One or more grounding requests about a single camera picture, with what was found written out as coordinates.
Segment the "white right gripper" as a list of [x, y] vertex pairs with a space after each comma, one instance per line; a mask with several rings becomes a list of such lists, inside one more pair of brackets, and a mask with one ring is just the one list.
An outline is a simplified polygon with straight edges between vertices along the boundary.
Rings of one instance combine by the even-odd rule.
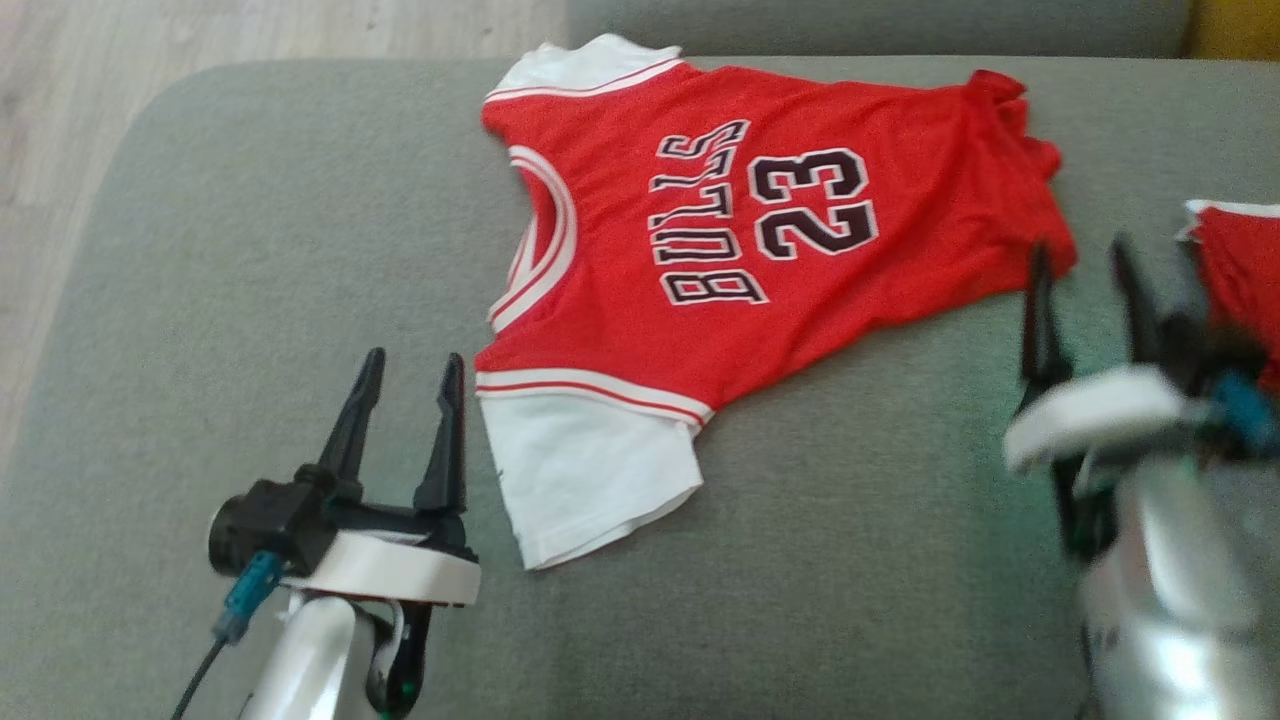
[[1073, 365], [1053, 309], [1052, 259], [1047, 245], [1037, 241], [1024, 293], [1021, 378], [1028, 386], [1055, 387], [1015, 414], [1005, 430], [1009, 471], [1088, 454], [1137, 456], [1183, 439], [1211, 420], [1210, 402], [1187, 396], [1155, 365], [1162, 357], [1160, 319], [1129, 234], [1114, 236], [1111, 258], [1130, 360], [1151, 365], [1116, 366], [1065, 382]]

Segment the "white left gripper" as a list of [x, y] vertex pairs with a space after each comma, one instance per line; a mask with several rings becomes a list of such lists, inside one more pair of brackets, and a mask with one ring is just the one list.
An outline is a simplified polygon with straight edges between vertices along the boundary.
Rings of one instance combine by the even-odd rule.
[[343, 404], [317, 465], [333, 475], [329, 507], [338, 525], [315, 570], [288, 575], [282, 584], [298, 592], [356, 600], [399, 601], [465, 607], [476, 602], [481, 568], [465, 544], [460, 514], [466, 511], [465, 360], [451, 354], [436, 393], [440, 419], [413, 509], [365, 505], [358, 479], [372, 410], [381, 392], [384, 347], [371, 348]]

